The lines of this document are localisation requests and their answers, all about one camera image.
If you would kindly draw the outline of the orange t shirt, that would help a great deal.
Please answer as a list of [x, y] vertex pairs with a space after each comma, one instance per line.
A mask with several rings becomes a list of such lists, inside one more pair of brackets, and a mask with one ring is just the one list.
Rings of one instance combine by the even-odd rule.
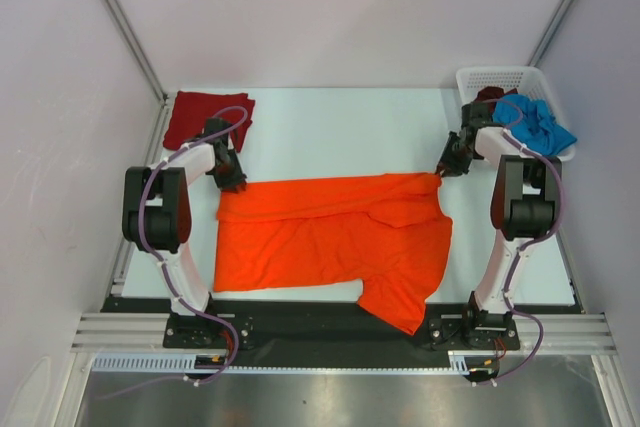
[[443, 280], [453, 221], [432, 173], [257, 182], [217, 211], [213, 289], [359, 280], [358, 305], [401, 332], [421, 326]]

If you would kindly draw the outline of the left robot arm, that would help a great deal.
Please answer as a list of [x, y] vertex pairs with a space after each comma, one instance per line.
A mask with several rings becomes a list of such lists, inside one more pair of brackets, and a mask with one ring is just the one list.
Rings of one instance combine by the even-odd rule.
[[192, 216], [189, 186], [210, 176], [222, 193], [246, 189], [247, 177], [231, 134], [248, 120], [248, 111], [232, 106], [205, 121], [201, 133], [151, 166], [125, 173], [122, 209], [124, 238], [155, 261], [175, 314], [191, 314], [185, 335], [199, 347], [209, 347], [220, 333], [228, 348], [240, 344], [232, 324], [207, 311], [211, 295], [201, 279], [189, 246]]

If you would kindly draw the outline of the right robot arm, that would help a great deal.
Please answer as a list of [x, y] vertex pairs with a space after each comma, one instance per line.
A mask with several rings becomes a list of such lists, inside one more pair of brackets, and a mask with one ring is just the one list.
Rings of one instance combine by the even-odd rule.
[[522, 119], [521, 109], [506, 99], [464, 105], [460, 129], [449, 134], [437, 165], [442, 178], [467, 174], [476, 159], [496, 169], [490, 203], [493, 249], [453, 333], [455, 342], [468, 349], [503, 349], [503, 340], [516, 335], [513, 297], [519, 269], [562, 220], [562, 162], [515, 139], [511, 129]]

